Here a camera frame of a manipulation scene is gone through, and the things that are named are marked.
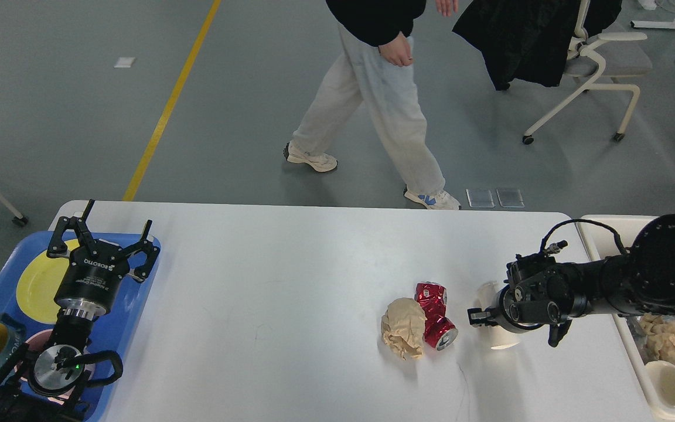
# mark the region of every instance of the shoe sole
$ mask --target shoe sole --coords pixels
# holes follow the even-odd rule
[[[298,158],[295,155],[290,155],[290,153],[288,152],[288,144],[286,144],[286,147],[283,149],[283,156],[286,158],[286,161],[288,161],[289,163],[293,163],[295,165],[300,165],[300,164],[309,165],[311,168],[314,169],[314,171],[317,171],[319,173],[329,173],[330,171],[334,171],[336,168],[338,168],[338,162],[337,161],[335,161],[334,168],[321,168],[320,166],[314,165],[309,160],[304,160],[303,158]]]
[[[431,208],[430,206],[428,206],[428,204],[425,203],[424,201],[422,201],[422,200],[420,200],[420,199],[414,197],[413,195],[411,195],[411,194],[408,192],[408,189],[407,189],[407,188],[405,188],[405,190],[403,190],[403,196],[404,196],[405,198],[408,198],[409,200],[412,200],[412,201],[415,202],[415,203],[420,203],[421,205],[425,206],[426,209],[434,209],[434,208]],[[462,205],[458,205],[458,211],[461,210],[461,209],[463,209],[463,206],[462,206]]]

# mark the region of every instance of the chair armrest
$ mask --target chair armrest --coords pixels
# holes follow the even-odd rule
[[[606,32],[598,34],[598,40],[604,41],[640,41],[646,40],[644,32]]]

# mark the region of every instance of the sneaker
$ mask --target sneaker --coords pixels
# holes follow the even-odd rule
[[[427,209],[463,209],[460,201],[448,194],[445,190],[431,195],[420,195],[415,192],[410,192],[405,187],[405,198],[412,200],[415,203],[420,203]]]
[[[305,152],[301,152],[293,147],[290,142],[286,144],[286,147],[283,149],[283,155],[289,163],[304,163],[310,165],[311,168],[315,171],[319,171],[319,173],[333,171],[338,166],[338,161],[335,160],[335,157],[332,155],[324,153],[319,155],[307,155]]]

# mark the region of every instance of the crushed soda can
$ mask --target crushed soda can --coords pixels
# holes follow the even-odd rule
[[[458,329],[447,313],[447,289],[437,283],[418,283],[415,301],[426,314],[424,340],[436,350],[443,350],[458,337]]]

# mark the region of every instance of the human hand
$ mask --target human hand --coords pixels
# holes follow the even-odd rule
[[[410,43],[403,33],[397,34],[394,40],[380,45],[380,55],[395,66],[410,66],[413,64],[413,57],[410,55]]]
[[[437,12],[442,16],[452,16],[452,12],[457,13],[459,0],[437,0]]]

